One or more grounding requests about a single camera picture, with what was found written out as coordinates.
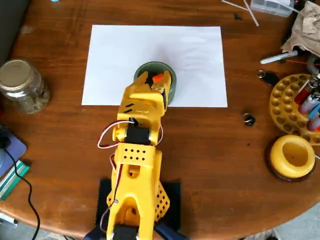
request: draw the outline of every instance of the plastic box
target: plastic box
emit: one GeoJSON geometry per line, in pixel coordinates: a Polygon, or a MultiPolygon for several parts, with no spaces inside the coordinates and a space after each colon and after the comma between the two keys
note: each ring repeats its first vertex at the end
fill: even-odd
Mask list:
{"type": "MultiPolygon", "coordinates": [[[[290,7],[294,7],[294,0],[290,0],[290,7]]],[[[281,17],[289,17],[292,10],[273,1],[266,0],[251,0],[250,8],[254,11],[259,11],[267,14],[273,14],[281,17]]]]}

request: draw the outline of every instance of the blue pen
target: blue pen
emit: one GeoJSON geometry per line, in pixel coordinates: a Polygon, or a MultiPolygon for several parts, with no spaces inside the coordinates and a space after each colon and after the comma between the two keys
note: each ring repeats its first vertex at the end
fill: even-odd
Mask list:
{"type": "Polygon", "coordinates": [[[320,110],[320,104],[318,104],[310,113],[309,113],[309,119],[312,119],[316,113],[320,110]]]}

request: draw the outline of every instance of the yellow robotic arm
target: yellow robotic arm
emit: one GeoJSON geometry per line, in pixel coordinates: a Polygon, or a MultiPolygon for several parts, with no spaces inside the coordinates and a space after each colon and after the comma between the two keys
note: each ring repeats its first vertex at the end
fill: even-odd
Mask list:
{"type": "Polygon", "coordinates": [[[154,224],[170,206],[159,181],[162,153],[156,146],[171,84],[169,71],[153,76],[145,71],[124,91],[117,120],[131,123],[113,128],[119,143],[107,197],[107,240],[153,239],[154,224]]]}

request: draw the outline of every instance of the floor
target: floor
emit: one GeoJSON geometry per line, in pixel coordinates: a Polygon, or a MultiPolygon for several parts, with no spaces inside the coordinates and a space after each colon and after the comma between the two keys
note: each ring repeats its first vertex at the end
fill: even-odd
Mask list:
{"type": "MultiPolygon", "coordinates": [[[[279,240],[319,240],[320,239],[320,203],[295,219],[276,228],[279,240]]],[[[15,230],[0,226],[0,240],[31,240],[34,227],[18,223],[15,230]]],[[[66,240],[63,236],[40,230],[36,240],[66,240]]]]}

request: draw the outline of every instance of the glass jar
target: glass jar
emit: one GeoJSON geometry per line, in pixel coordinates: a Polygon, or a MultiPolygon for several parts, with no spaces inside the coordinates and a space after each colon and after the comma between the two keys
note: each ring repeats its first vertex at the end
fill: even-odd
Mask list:
{"type": "Polygon", "coordinates": [[[24,59],[0,67],[0,91],[24,114],[40,112],[50,100],[50,91],[38,70],[24,59]]]}

